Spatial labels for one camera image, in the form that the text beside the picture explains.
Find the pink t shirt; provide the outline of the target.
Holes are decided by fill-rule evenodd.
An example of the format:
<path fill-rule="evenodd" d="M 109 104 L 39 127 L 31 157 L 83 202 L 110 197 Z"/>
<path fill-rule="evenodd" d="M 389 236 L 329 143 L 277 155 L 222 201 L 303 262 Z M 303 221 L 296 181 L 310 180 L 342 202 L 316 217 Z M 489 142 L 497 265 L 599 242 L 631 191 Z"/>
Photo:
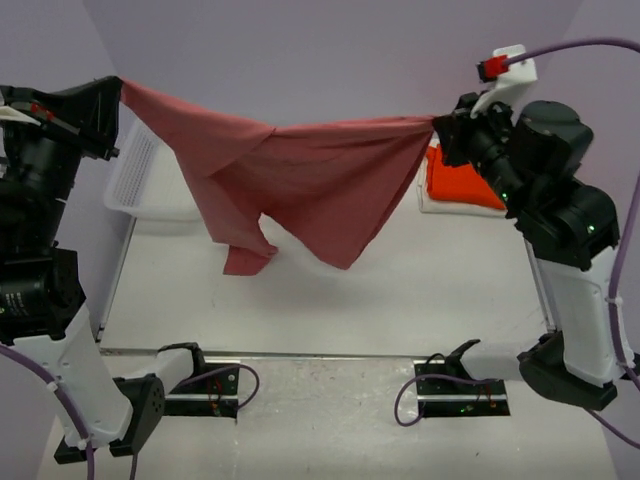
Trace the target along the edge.
<path fill-rule="evenodd" d="M 176 158 L 228 275 L 258 274 L 277 248 L 268 216 L 320 261 L 349 268 L 411 185 L 433 133 L 429 116 L 276 127 L 222 114 L 133 81 L 123 103 Z"/>

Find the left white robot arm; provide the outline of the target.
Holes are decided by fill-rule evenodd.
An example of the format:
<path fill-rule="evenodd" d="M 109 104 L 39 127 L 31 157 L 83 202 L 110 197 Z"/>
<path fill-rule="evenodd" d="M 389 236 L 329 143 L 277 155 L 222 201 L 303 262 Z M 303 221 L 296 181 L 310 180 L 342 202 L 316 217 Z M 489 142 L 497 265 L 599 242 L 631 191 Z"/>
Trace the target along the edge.
<path fill-rule="evenodd" d="M 1 351 L 25 363 L 59 399 L 61 464 L 140 452 L 176 386 L 208 379 L 194 343 L 161 348 L 139 373 L 113 377 L 96 344 L 79 279 L 78 255 L 56 234 L 84 158 L 117 155 L 121 80 L 108 76 L 45 93 L 3 86 L 1 129 Z"/>

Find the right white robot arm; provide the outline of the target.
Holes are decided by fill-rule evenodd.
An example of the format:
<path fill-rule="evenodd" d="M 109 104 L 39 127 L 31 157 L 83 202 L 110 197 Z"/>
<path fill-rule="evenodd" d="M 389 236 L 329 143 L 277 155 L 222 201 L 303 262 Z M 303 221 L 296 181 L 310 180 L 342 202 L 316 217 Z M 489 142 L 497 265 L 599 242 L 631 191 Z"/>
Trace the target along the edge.
<path fill-rule="evenodd" d="M 578 113 L 555 101 L 504 102 L 474 114 L 476 93 L 434 121 L 448 167 L 470 166 L 506 209 L 528 250 L 547 334 L 517 357 L 545 399 L 591 411 L 617 396 L 637 355 L 614 333 L 608 295 L 621 236 L 613 199 L 576 177 L 594 139 Z"/>

